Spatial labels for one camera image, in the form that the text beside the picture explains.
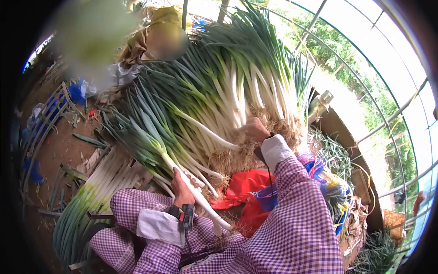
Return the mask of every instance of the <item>red plastic bag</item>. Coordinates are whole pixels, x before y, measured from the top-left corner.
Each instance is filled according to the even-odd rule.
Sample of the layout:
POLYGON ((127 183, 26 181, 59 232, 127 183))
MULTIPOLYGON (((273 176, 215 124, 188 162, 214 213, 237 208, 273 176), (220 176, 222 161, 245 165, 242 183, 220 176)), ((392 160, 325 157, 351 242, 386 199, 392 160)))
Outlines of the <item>red plastic bag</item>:
POLYGON ((257 229, 265 222, 271 212, 264 212, 255 197, 251 197, 242 209, 237 222, 237 230, 246 238, 251 238, 257 229))
POLYGON ((238 206, 254 196, 257 191, 270 185, 269 173, 263 170, 250 169, 248 171, 237 172, 231 176, 230 184, 225 191, 225 197, 220 200, 210 200, 210 205, 214 209, 228 209, 238 206))

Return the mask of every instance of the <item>metal frame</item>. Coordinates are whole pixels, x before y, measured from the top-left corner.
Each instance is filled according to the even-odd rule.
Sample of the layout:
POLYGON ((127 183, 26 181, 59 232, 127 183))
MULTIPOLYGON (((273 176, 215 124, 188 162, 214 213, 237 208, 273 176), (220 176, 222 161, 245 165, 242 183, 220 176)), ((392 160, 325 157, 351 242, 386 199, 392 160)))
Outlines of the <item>metal frame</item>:
MULTIPOLYGON (((313 26, 316 23, 316 20, 318 20, 319 18, 319 14, 321 13, 323 7, 325 6, 325 3, 327 2, 327 0, 323 0, 321 5, 319 6, 318 11, 315 13, 312 21, 310 22, 310 24, 307 26, 307 31, 310 32, 310 30, 313 28, 313 26)), ((309 34, 306 32, 303 37, 301 38, 301 41, 298 42, 297 47, 295 48, 295 51, 298 51, 301 48, 301 45, 306 41, 307 37, 309 36, 309 34)))
MULTIPOLYGON (((310 13, 313 13, 313 12, 311 12, 310 10, 308 10, 308 9, 306 9, 306 8, 304 8, 304 7, 298 5, 298 4, 296 4, 296 3, 294 3, 294 2, 292 2, 292 1, 290 1, 290 0, 286 0, 286 1, 289 2, 289 3, 293 3, 293 4, 295 4, 296 6, 299 6, 299 7, 303 8, 303 9, 307 10, 307 11, 310 12, 310 13)), ((398 53, 398 51, 395 49, 395 47, 394 47, 393 44, 389 41, 389 39, 388 39, 388 38, 382 33, 382 31, 376 26, 376 24, 377 24, 377 22, 379 21, 380 17, 383 15, 384 10, 382 9, 382 12, 381 12, 380 15, 378 16, 376 22, 373 22, 373 21, 371 21, 371 19, 369 19, 369 18, 368 18, 363 12, 361 12, 358 8, 356 8, 354 5, 352 5, 348 0, 344 0, 344 1, 347 2, 349 5, 351 5, 355 10, 357 10, 359 13, 361 13, 361 14, 362 14, 362 15, 363 15, 363 16, 364 16, 369 22, 372 23, 372 27, 371 27, 371 29, 373 29, 373 28, 375 27, 375 28, 376 28, 376 29, 377 29, 377 30, 383 35, 383 37, 388 41, 388 43, 389 43, 389 44, 392 46, 392 48, 395 50, 395 52, 396 52, 397 55, 399 56, 400 60, 403 62, 403 65, 405 66, 407 72, 409 73, 409 75, 410 75, 410 77, 411 77, 411 79, 412 79, 413 85, 414 85, 415 87, 417 87, 417 85, 416 85, 416 83, 415 83, 415 81, 414 81, 414 79, 413 79, 413 77, 412 77, 412 75, 411 75, 411 73, 410 73, 410 71, 409 71, 409 69, 408 69, 406 63, 404 62, 404 60, 402 59, 402 57, 400 56, 400 54, 398 53)), ((323 2, 322 2, 322 4, 320 5, 320 7, 319 7, 317 13, 314 14, 314 18, 312 19, 312 21, 311 21, 311 23, 309 24, 309 27, 308 27, 308 28, 303 28, 303 27, 301 27, 300 25, 296 24, 295 22, 289 20, 288 18, 286 18, 286 17, 284 17, 284 16, 282 16, 282 15, 280 15, 280 14, 277 14, 277 13, 275 13, 275 12, 273 12, 273 11, 271 11, 271 12, 274 13, 274 14, 276 14, 276 15, 278 15, 278 16, 280 16, 280 17, 282 17, 283 19, 289 21, 290 23, 292 23, 292 24, 298 26, 299 28, 301 28, 301 29, 305 32, 305 35, 303 36, 304 39, 302 39, 302 41, 305 41, 305 38, 307 38, 307 36, 310 34, 310 35, 312 35, 316 40, 318 40, 318 42, 322 43, 322 44, 325 45, 327 48, 329 48, 329 50, 331 50, 331 52, 332 52, 333 54, 335 54, 335 56, 338 57, 338 59, 340 59, 340 60, 343 62, 343 64, 347 65, 347 67, 350 69, 350 71, 353 73, 353 75, 357 78, 357 80, 359 81, 359 83, 360 83, 360 84, 366 89, 367 94, 371 97, 371 100, 373 101, 374 105, 377 107, 377 110, 379 111, 380 116, 383 118, 384 123, 381 124, 381 125, 379 125, 376 129, 372 130, 372 131, 371 131, 366 137, 364 137, 364 138, 362 138, 361 140, 359 140, 358 143, 361 142, 361 141, 363 141, 363 140, 365 140, 366 138, 370 137, 371 135, 373 135, 374 133, 376 133, 378 130, 380 130, 380 129, 383 128, 383 127, 386 127, 386 128, 390 131, 389 121, 392 121, 392 120, 395 119, 398 115, 400 115, 400 114, 403 112, 403 110, 405 110, 406 107, 410 104, 410 102, 411 102, 416 96, 419 96, 420 101, 421 101, 421 105, 422 105, 422 108, 423 108, 423 111, 424 111, 424 115, 425 115, 425 117, 426 117, 426 122, 427 122, 427 125, 428 125, 427 130, 428 130, 428 133, 429 133, 430 145, 432 146, 432 139, 431 139, 431 133, 430 133, 429 121, 428 121, 428 119, 427 119, 426 110, 425 110, 425 108, 424 108, 424 104, 423 104, 423 101, 422 101, 421 96, 420 96, 420 91, 421 91, 421 90, 424 88, 424 86, 426 85, 426 83, 427 83, 427 78, 424 80, 424 82, 423 82, 423 83, 420 85, 420 87, 417 89, 417 91, 415 92, 414 96, 413 96, 413 97, 412 97, 412 98, 411 98, 411 99, 410 99, 405 105, 403 105, 402 107, 399 107, 399 105, 398 105, 398 103, 397 103, 397 100, 395 99, 394 95, 393 95, 392 92, 391 92, 391 89, 388 87, 388 85, 386 84, 386 82, 384 81, 384 79, 382 78, 382 76, 379 74, 379 72, 377 71, 377 69, 374 67, 374 65, 371 64, 371 62, 365 57, 365 55, 364 55, 364 54, 358 49, 358 47, 357 47, 354 43, 352 43, 347 37, 344 36, 345 38, 347 38, 347 39, 352 43, 352 45, 353 45, 354 47, 356 47, 356 49, 358 49, 358 50, 361 52, 361 54, 362 54, 362 55, 367 59, 367 61, 373 66, 373 68, 374 68, 375 71, 378 73, 378 75, 379 75, 379 77, 381 78, 381 80, 385 83, 386 87, 388 88, 388 91, 391 93, 391 95, 392 95, 392 97, 393 97, 393 99, 394 99, 394 102, 395 102, 396 106, 399 108, 399 109, 398 109, 398 110, 397 110, 397 111, 396 111, 396 112, 395 112, 395 113, 394 113, 394 114, 388 119, 388 121, 387 121, 387 120, 385 119, 385 117, 384 117, 384 115, 383 115, 383 113, 382 113, 380 107, 377 105, 376 101, 374 100, 374 98, 373 98, 372 95, 370 94, 368 88, 363 84, 363 82, 360 80, 360 78, 358 77, 358 75, 357 75, 357 74, 351 69, 351 67, 348 66, 348 64, 346 63, 346 61, 343 60, 343 59, 342 59, 342 58, 341 58, 341 57, 340 57, 340 56, 339 56, 339 55, 338 55, 333 49, 331 49, 330 46, 328 46, 327 44, 325 44, 322 40, 320 40, 317 36, 313 35, 313 34, 310 32, 310 28, 313 27, 314 23, 316 22, 317 18, 319 17, 319 14, 320 14, 322 8, 324 7, 325 2, 326 2, 326 1, 323 1, 323 2)), ((299 47, 301 46, 301 44, 302 44, 302 43, 301 43, 301 41, 300 41, 299 44, 298 44, 298 46, 297 46, 297 48, 296 48, 296 50, 299 49, 299 47)), ((407 125, 406 125, 406 121, 405 121, 404 118, 403 118, 403 122, 405 123, 405 126, 406 126, 406 128, 408 129, 408 127, 407 127, 407 125)), ((390 132, 390 137, 391 137, 391 139, 392 139, 392 142, 394 143, 394 147, 395 147, 395 150, 396 150, 396 153, 397 153, 397 157, 398 157, 398 159, 399 159, 400 169, 401 169, 402 176, 403 176, 403 177, 402 177, 402 178, 403 178, 403 185, 400 186, 400 188, 397 187, 396 189, 401 189, 401 188, 403 188, 403 191, 406 193, 406 187, 407 187, 407 184, 406 184, 406 178, 405 178, 405 174, 404 174, 404 171, 403 171, 403 165, 402 165, 402 161, 401 161, 400 153, 399 153, 399 151, 398 151, 397 144, 396 144, 396 142, 395 142, 395 140, 394 140, 394 138, 393 138, 393 136, 392 136, 392 132, 390 132)), ((413 143, 412 143, 412 139, 411 139, 411 137, 410 137, 410 142, 411 142, 412 149, 413 149, 413 151, 414 151, 414 146, 413 146, 413 143)), ((436 165, 436 162, 433 163, 433 155, 431 155, 431 166, 428 168, 428 170, 425 171, 424 173, 422 173, 422 175, 417 176, 415 179, 411 180, 409 183, 410 183, 410 184, 413 184, 413 183, 417 182, 417 181, 418 181, 421 177, 423 177, 428 171, 432 170, 432 168, 433 168, 435 165, 436 165)), ((406 214, 407 214, 407 203, 406 203, 406 202, 404 203, 404 206, 405 206, 405 218, 406 218, 406 214)), ((429 204, 427 205, 427 209, 426 209, 425 212, 427 212, 428 210, 429 210, 429 204)))

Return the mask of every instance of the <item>soil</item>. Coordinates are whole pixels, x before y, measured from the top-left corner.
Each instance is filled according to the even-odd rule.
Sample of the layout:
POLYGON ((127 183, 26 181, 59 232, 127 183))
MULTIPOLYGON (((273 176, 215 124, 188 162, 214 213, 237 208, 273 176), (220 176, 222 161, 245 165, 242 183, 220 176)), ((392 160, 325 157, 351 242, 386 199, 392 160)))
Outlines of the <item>soil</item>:
MULTIPOLYGON (((64 71, 59 70, 54 73, 50 79, 42 84, 36 83, 33 91, 26 97, 22 104, 22 117, 21 128, 26 127, 28 117, 32 114, 32 109, 37 103, 45 103, 50 94, 55 92, 57 87, 64 80, 64 71)), ((84 114, 84 107, 78 106, 78 109, 84 114)), ((52 191, 52 184, 60 165, 67 165, 72 168, 76 168, 82 163, 81 153, 84 159, 88 159, 95 147, 87 142, 75 138, 72 133, 78 133, 87 137, 92 137, 92 132, 99 124, 99 118, 88 117, 85 114, 87 121, 81 120, 77 124, 77 128, 74 128, 64 118, 60 119, 56 124, 58 132, 52 130, 46 139, 36 157, 39 162, 39 174, 45 178, 44 182, 40 185, 37 193, 37 184, 29 180, 29 193, 28 196, 31 200, 31 204, 34 206, 26 206, 26 222, 29 232, 34 240, 34 244, 38 251, 42 254, 47 266, 51 267, 53 273, 61 273, 60 263, 54 254, 52 247, 52 232, 54 229, 54 219, 50 217, 42 217, 38 213, 38 208, 47 208, 50 194, 52 191)), ((73 120, 73 116, 66 116, 70 121, 73 120)), ((64 188, 64 201, 68 203, 71 199, 71 189, 66 184, 73 185, 74 183, 69 180, 62 180, 59 187, 54 207, 58 207, 61 189, 64 188)))

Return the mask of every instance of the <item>purple checkered sleeve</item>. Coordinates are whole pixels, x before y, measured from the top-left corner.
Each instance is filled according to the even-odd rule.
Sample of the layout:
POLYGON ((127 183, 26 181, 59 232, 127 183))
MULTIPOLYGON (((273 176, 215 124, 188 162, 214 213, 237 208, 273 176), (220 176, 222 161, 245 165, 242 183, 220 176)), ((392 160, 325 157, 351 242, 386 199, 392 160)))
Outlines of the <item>purple checkered sleeve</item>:
MULTIPOLYGON (((274 175, 279 203, 252 238, 243 238, 238 233, 227 235, 226 244, 222 245, 224 250, 219 252, 214 243, 212 222, 195 216, 194 230, 188 234, 192 254, 188 253, 187 245, 181 249, 147 240, 148 246, 136 265, 132 260, 125 260, 130 264, 125 269, 135 267, 134 273, 185 274, 343 273, 339 242, 319 184, 308 177, 295 157, 277 164, 274 175)), ((172 202, 173 199, 162 195, 124 189, 113 197, 111 209, 117 220, 121 220, 119 224, 132 230, 140 208, 164 211, 172 202)), ((111 245, 114 258, 104 260, 116 262, 125 246, 119 245, 121 250, 118 250, 114 243, 111 245)))

